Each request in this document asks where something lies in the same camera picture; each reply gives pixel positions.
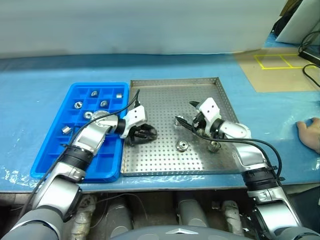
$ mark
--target metal nut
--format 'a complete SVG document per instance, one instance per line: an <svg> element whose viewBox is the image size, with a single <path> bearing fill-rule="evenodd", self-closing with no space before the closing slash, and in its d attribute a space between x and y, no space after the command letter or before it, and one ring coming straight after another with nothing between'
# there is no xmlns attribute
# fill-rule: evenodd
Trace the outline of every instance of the metal nut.
<svg viewBox="0 0 320 240"><path fill-rule="evenodd" d="M211 141L208 146L208 150L212 153L218 152L220 148L221 148L221 144L217 141Z"/></svg>
<svg viewBox="0 0 320 240"><path fill-rule="evenodd" d="M176 142L175 144L175 148L179 151L179 152L184 152L188 149L189 147L189 143L186 140L179 140Z"/></svg>
<svg viewBox="0 0 320 240"><path fill-rule="evenodd" d="M107 100L103 100L102 102L100 102L100 107L102 107L102 108L104 108L107 105L108 105L108 101Z"/></svg>
<svg viewBox="0 0 320 240"><path fill-rule="evenodd" d="M91 93L91 97L96 97L96 96L98 96L98 91L93 91L93 92Z"/></svg>
<svg viewBox="0 0 320 240"><path fill-rule="evenodd" d="M180 122L178 122L178 120L177 120L176 118L174 118L174 125L176 125L176 126L178 126L178 127L181 127Z"/></svg>
<svg viewBox="0 0 320 240"><path fill-rule="evenodd" d="M64 126L63 128L61 128L61 131L63 132L63 134L69 134L71 132L72 128L69 126Z"/></svg>
<svg viewBox="0 0 320 240"><path fill-rule="evenodd" d="M86 111L86 112L83 114L83 117L84 117L85 119L90 120L90 119L91 119L91 117L92 117L92 115L93 115L93 113L92 113L92 112L90 112L90 111Z"/></svg>
<svg viewBox="0 0 320 240"><path fill-rule="evenodd" d="M77 101L75 104L74 104L74 108L75 109L80 109L80 108L82 108L82 101Z"/></svg>

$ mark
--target finger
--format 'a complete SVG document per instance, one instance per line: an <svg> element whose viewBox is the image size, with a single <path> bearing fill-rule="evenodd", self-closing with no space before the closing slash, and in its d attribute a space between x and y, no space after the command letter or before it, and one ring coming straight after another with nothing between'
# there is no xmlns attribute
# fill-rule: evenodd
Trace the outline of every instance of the finger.
<svg viewBox="0 0 320 240"><path fill-rule="evenodd" d="M298 121L296 126L299 129L299 132L307 129L307 125L303 121Z"/></svg>
<svg viewBox="0 0 320 240"><path fill-rule="evenodd" d="M311 124L312 127L320 128L320 118L313 117L312 121L313 121L313 123Z"/></svg>

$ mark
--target hex nut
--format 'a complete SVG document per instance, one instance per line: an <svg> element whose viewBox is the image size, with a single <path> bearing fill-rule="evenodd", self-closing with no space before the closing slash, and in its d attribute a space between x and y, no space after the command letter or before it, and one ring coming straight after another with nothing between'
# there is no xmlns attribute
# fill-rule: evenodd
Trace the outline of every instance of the hex nut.
<svg viewBox="0 0 320 240"><path fill-rule="evenodd" d="M86 111L86 112L83 114L83 117L84 117L85 119L90 120L91 117L92 117L92 115L93 115L93 113L92 113L91 111Z"/></svg>
<svg viewBox="0 0 320 240"><path fill-rule="evenodd" d="M108 101L107 100L103 100L102 102L100 102L100 107L104 108L108 105Z"/></svg>
<svg viewBox="0 0 320 240"><path fill-rule="evenodd" d="M77 101L77 102L74 104L74 108L75 108L75 109L80 109L80 108L82 108L82 105L83 105L82 101Z"/></svg>
<svg viewBox="0 0 320 240"><path fill-rule="evenodd" d="M208 150L212 153L218 152L220 148L221 148L221 144L217 141L211 141L208 146Z"/></svg>
<svg viewBox="0 0 320 240"><path fill-rule="evenodd" d="M98 91L93 91L91 93L91 97L97 97L98 96Z"/></svg>

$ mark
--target perforated metal tray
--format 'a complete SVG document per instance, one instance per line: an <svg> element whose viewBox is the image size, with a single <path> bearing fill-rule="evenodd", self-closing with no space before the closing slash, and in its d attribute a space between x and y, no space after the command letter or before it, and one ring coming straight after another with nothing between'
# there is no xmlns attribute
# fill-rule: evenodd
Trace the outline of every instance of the perforated metal tray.
<svg viewBox="0 0 320 240"><path fill-rule="evenodd" d="M182 126L175 116L189 123L197 114L189 101L202 102L213 97L223 119L238 122L218 77L191 79L132 80L130 98L140 89L148 124L158 131L150 143L124 145L121 173L125 176L230 174L238 173L231 151L224 144L217 153L208 150L209 141L200 139ZM187 151L179 152L176 142L186 140Z"/></svg>

